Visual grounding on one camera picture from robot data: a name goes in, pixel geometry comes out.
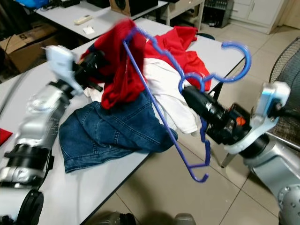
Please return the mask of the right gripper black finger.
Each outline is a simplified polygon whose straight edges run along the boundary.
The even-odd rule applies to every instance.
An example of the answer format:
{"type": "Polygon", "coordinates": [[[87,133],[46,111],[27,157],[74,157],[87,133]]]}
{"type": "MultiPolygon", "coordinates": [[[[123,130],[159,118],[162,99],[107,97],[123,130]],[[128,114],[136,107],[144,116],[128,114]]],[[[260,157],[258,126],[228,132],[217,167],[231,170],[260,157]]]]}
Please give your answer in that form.
{"type": "Polygon", "coordinates": [[[193,86],[182,89],[187,105],[201,117],[223,117],[228,111],[216,99],[193,86]]]}
{"type": "Polygon", "coordinates": [[[182,95],[187,105],[208,124],[225,126],[225,108],[218,101],[203,92],[183,92],[182,95]]]}

